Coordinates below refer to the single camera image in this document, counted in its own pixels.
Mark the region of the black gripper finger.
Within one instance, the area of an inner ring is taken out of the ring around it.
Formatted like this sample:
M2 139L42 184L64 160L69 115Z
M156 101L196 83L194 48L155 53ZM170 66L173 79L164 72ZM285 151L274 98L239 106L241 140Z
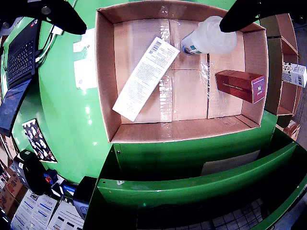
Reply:
M306 0L237 0L220 22L222 32L239 31L257 20L288 13L297 24L307 22Z
M12 27L18 17L46 21L65 32L82 35L87 26L75 9L65 0L2 0L0 26Z

